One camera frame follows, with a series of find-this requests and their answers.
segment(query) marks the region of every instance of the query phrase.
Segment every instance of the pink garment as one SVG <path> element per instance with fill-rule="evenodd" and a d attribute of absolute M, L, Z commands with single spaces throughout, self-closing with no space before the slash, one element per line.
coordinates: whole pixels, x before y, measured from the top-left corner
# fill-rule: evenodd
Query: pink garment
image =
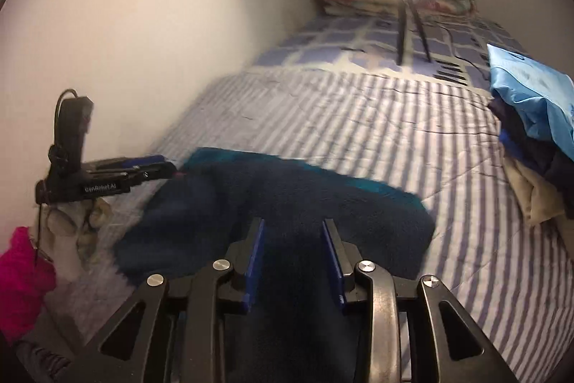
<path fill-rule="evenodd" d="M 34 267 L 28 228 L 16 228 L 0 257 L 0 331 L 10 344 L 32 330 L 45 294 L 55 287 L 54 267 L 42 258 Z"/>

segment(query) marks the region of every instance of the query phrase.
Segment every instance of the beige glove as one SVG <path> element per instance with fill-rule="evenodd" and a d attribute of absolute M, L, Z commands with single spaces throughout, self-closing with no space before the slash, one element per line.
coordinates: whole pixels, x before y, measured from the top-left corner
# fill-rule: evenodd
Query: beige glove
<path fill-rule="evenodd" d="M 53 262 L 58 280 L 79 278 L 95 252 L 99 228 L 110 217 L 102 198 L 42 207 L 39 248 Z M 34 238 L 36 226 L 30 229 Z"/>

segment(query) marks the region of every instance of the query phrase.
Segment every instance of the bed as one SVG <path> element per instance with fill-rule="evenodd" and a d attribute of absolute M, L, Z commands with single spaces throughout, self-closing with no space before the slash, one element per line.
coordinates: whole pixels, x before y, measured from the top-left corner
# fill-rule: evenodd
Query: bed
<path fill-rule="evenodd" d="M 487 108 L 486 43 L 524 51 L 486 20 L 425 29 L 434 62 L 410 27 L 398 67 L 394 17 L 318 17 L 211 85 L 151 150 L 178 164 L 201 146 L 268 153 L 417 194 L 436 219 L 421 274 L 442 278 L 521 382 L 545 381 L 574 336 L 574 271 L 553 226 L 523 225 Z M 90 271 L 48 297 L 84 339 L 133 290 L 110 247 L 157 187 L 116 197 Z M 408 379 L 406 350 L 403 366 Z"/>

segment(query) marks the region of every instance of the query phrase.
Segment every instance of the striped blanket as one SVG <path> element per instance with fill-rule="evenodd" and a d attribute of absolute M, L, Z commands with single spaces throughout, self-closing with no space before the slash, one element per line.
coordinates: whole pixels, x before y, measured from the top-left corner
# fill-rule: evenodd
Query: striped blanket
<path fill-rule="evenodd" d="M 308 69 L 223 78 L 153 152 L 178 164 L 200 146 L 268 153 L 416 193 L 436 217 L 421 273 L 443 279 L 522 382 L 544 381 L 574 335 L 572 262 L 552 226 L 524 227 L 489 99 L 414 77 Z M 85 339 L 132 291 L 109 248 L 156 189 L 116 198 L 91 271 L 49 297 Z M 405 377 L 408 362 L 405 348 Z"/>

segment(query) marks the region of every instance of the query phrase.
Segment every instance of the silver bolt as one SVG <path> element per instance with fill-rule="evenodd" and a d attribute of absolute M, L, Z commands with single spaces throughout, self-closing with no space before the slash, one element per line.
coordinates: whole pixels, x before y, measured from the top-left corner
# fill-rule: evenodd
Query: silver bolt
<path fill-rule="evenodd" d="M 159 286 L 164 283 L 164 277 L 161 274 L 152 274 L 147 278 L 147 284 L 151 287 Z"/>
<path fill-rule="evenodd" d="M 231 263 L 229 263 L 227 260 L 225 260 L 225 258 L 223 258 L 222 260 L 216 260 L 213 262 L 213 269 L 217 270 L 217 271 L 225 271 L 225 270 L 229 269 L 230 266 L 231 266 Z"/>
<path fill-rule="evenodd" d="M 369 260 L 363 260 L 359 262 L 359 270 L 364 271 L 365 273 L 370 273 L 371 271 L 374 271 L 376 267 L 377 265 L 375 265 L 373 262 Z"/>
<path fill-rule="evenodd" d="M 423 284 L 429 288 L 435 288 L 440 283 L 440 280 L 432 274 L 427 274 L 423 277 Z"/>

